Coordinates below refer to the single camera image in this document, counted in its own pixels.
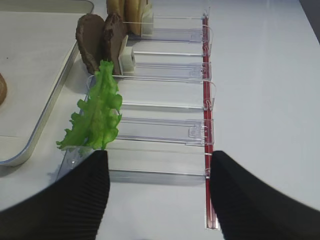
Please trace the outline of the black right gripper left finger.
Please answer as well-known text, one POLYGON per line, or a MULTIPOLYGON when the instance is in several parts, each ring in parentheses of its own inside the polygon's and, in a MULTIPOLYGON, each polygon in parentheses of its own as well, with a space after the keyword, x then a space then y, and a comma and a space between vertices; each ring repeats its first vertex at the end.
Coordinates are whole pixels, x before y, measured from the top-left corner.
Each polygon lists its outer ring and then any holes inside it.
POLYGON ((110 192, 108 153, 96 150, 58 181, 0 212, 2 240, 94 240, 110 192))

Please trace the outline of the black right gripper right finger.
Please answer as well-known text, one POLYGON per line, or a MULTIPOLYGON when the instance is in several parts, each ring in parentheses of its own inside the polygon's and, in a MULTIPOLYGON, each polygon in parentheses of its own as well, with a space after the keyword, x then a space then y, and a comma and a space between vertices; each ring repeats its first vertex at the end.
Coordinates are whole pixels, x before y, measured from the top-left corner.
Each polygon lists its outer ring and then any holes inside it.
POLYGON ((210 195, 226 240, 318 240, 320 212, 266 184, 224 151, 212 153, 210 195))

